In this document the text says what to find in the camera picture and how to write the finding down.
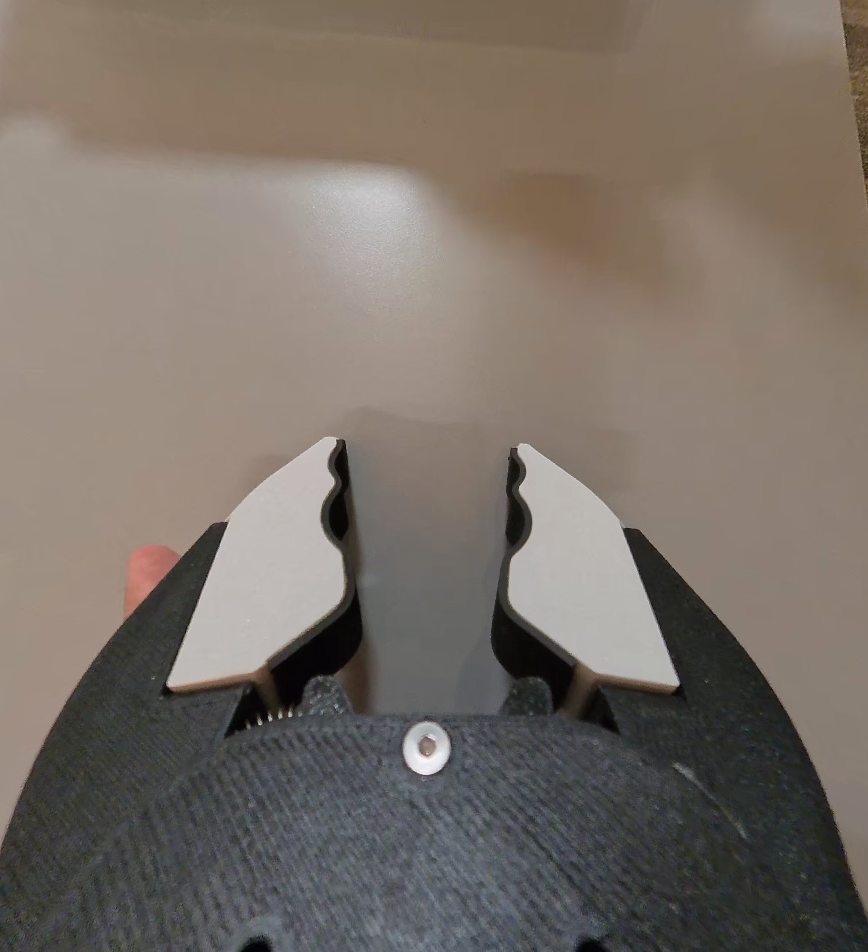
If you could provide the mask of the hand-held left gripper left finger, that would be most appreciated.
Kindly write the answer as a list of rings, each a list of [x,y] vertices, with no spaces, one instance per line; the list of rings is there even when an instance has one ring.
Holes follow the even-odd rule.
[[[226,521],[166,688],[250,685],[296,708],[356,656],[363,626],[345,537],[345,441],[325,437],[252,490]]]

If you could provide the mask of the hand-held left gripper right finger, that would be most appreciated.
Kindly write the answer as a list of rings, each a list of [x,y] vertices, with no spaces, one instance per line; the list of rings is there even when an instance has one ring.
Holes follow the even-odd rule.
[[[573,718],[601,688],[675,696],[680,678],[613,510],[528,444],[510,449],[506,494],[492,650],[511,695],[531,691]]]

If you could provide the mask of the grey desk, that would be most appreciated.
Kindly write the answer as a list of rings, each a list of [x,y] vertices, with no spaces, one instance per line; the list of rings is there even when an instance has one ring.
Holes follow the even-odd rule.
[[[511,446],[780,696],[868,908],[868,208],[838,2],[0,2],[0,842],[118,626],[346,440],[370,699],[501,700]]]

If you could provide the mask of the person's left hand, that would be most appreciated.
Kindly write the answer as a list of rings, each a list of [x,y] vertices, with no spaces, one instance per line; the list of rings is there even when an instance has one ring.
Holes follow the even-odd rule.
[[[148,544],[131,553],[127,563],[122,603],[125,620],[178,564],[179,558],[177,551],[161,544]]]

